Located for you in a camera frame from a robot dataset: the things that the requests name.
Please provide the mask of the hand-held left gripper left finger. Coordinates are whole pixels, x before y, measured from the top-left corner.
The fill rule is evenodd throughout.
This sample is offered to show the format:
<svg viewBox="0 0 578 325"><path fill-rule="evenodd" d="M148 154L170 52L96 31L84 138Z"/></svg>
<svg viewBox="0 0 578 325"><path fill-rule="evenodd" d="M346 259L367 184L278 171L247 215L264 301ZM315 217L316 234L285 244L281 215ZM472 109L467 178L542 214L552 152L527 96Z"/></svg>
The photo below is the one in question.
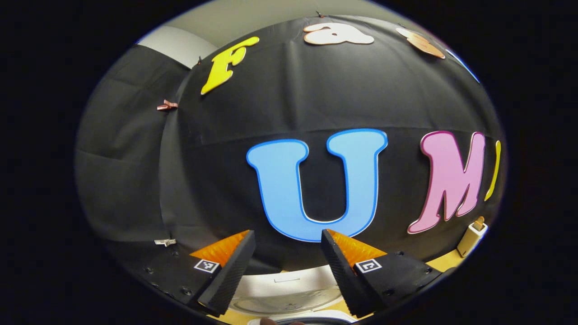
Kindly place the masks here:
<svg viewBox="0 0 578 325"><path fill-rule="evenodd" d="M255 233L246 230L190 254L162 254L147 266L147 282L188 308L219 317L226 313L255 248Z"/></svg>

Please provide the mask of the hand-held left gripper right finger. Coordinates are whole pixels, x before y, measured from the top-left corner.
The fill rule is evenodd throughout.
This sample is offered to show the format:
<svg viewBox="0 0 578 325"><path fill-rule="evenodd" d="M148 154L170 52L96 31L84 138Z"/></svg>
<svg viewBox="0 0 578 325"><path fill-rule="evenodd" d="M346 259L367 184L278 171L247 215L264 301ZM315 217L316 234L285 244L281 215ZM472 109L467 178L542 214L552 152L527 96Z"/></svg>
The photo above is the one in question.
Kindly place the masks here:
<svg viewBox="0 0 578 325"><path fill-rule="evenodd" d="M398 308L443 279L402 251L386 253L330 229L322 231L321 247L347 308L359 318Z"/></svg>

